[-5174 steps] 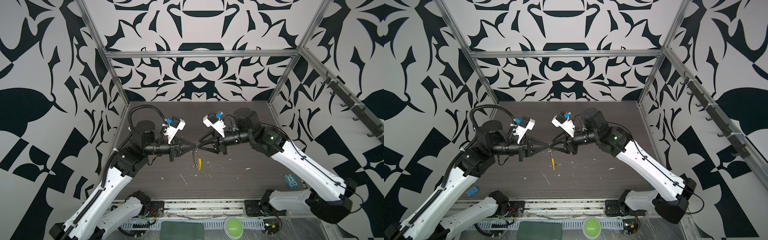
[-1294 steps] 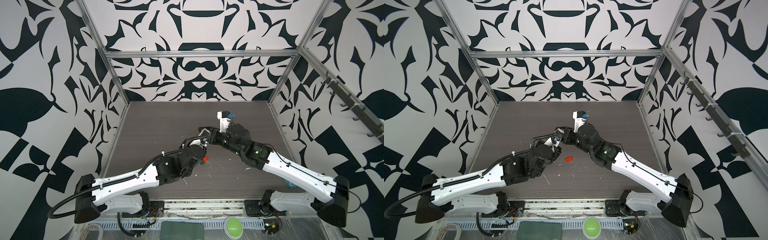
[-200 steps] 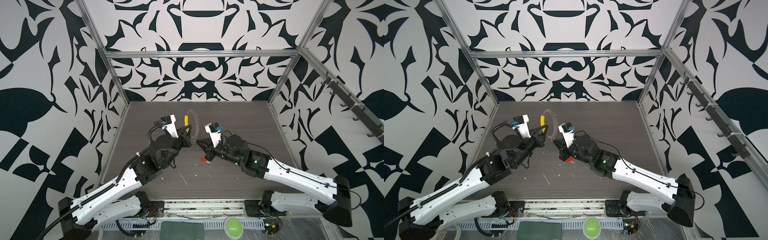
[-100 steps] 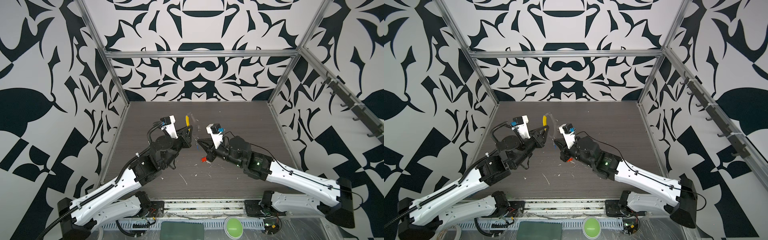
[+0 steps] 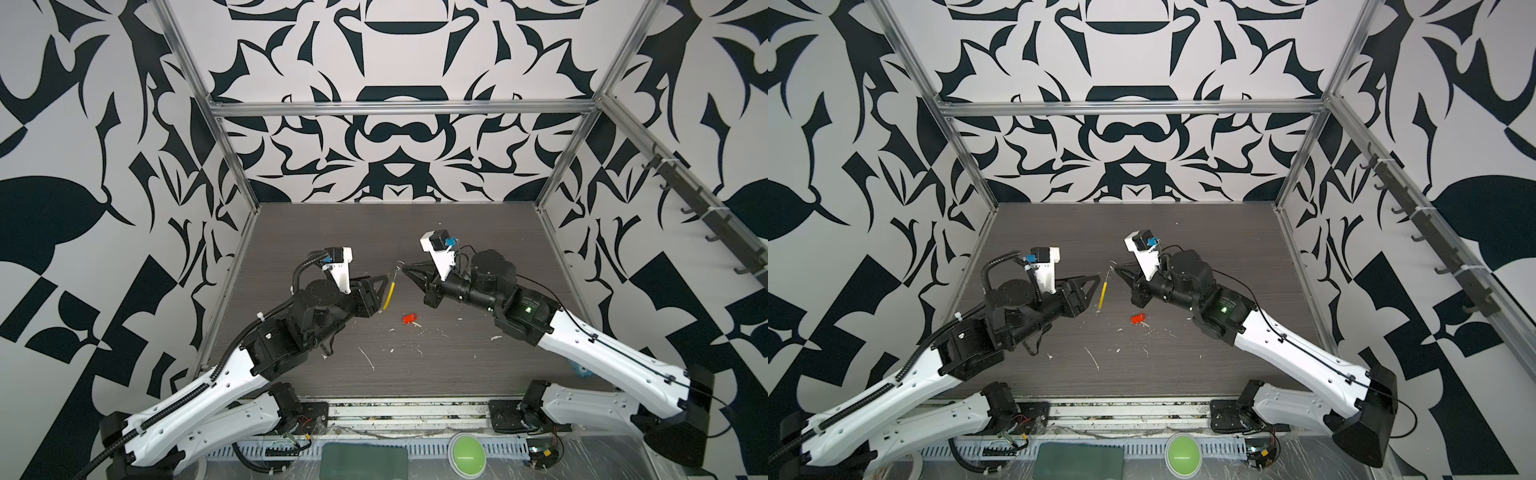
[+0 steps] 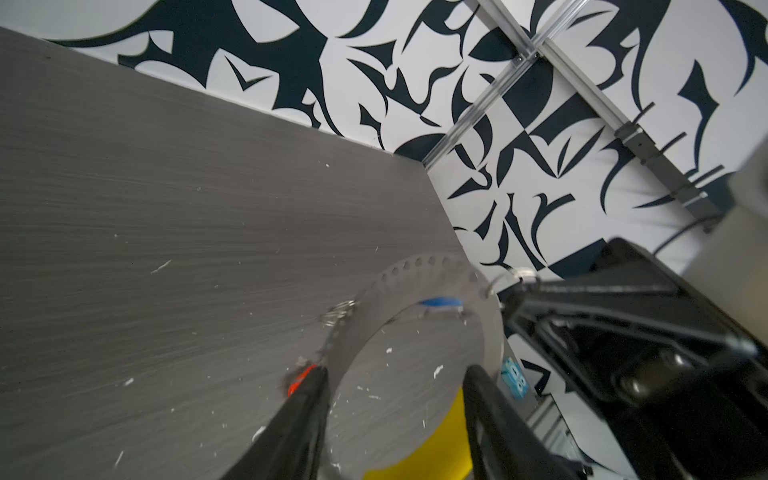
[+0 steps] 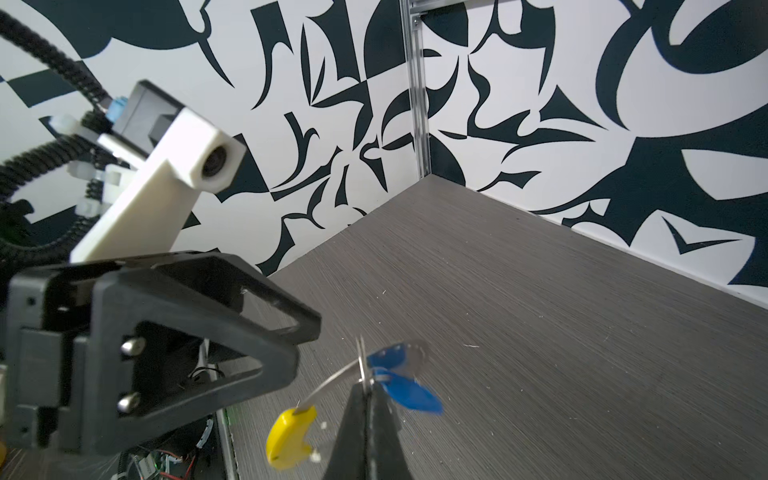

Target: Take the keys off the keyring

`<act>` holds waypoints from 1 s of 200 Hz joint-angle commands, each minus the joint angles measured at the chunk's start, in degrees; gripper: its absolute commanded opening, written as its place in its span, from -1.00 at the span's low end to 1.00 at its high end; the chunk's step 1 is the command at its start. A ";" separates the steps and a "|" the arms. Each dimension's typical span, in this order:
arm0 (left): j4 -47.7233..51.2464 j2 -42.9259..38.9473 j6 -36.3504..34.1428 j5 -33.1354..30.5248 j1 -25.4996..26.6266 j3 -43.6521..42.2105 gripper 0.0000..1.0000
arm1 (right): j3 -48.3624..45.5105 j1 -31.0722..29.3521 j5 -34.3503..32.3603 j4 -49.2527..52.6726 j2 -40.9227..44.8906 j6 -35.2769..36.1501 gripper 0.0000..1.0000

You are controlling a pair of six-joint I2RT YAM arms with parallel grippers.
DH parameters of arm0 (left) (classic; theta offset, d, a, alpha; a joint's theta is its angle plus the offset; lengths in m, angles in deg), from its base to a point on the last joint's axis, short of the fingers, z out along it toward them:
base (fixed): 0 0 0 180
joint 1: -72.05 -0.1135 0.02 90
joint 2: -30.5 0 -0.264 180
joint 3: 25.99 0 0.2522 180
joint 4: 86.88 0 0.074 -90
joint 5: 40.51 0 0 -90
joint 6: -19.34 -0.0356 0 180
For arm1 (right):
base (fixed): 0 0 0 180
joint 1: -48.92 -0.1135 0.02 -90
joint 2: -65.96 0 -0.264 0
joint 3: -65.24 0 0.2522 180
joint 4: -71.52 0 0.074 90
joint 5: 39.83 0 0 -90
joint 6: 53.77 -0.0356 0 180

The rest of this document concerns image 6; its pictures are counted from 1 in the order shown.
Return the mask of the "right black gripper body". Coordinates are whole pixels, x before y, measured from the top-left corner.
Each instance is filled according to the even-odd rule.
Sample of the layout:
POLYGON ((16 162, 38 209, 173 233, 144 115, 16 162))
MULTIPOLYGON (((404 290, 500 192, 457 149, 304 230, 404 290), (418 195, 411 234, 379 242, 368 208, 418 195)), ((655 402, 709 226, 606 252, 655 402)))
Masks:
POLYGON ((642 479, 767 475, 767 350, 650 252, 615 238, 580 275, 502 291, 520 335, 642 479))

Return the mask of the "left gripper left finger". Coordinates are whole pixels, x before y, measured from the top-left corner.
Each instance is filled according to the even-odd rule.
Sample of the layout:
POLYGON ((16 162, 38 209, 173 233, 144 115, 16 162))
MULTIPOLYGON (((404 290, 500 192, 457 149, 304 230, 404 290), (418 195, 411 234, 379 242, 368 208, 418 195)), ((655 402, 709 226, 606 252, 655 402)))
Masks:
POLYGON ((225 479, 315 479, 330 407, 328 372, 314 367, 225 479))

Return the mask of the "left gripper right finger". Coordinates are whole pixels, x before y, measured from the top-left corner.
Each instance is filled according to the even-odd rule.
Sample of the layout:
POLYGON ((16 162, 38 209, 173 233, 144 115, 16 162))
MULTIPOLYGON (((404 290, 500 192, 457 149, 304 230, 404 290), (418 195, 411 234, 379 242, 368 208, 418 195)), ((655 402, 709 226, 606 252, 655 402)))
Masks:
POLYGON ((466 430, 475 479, 587 479, 591 468, 548 451, 478 365, 463 379, 466 430))

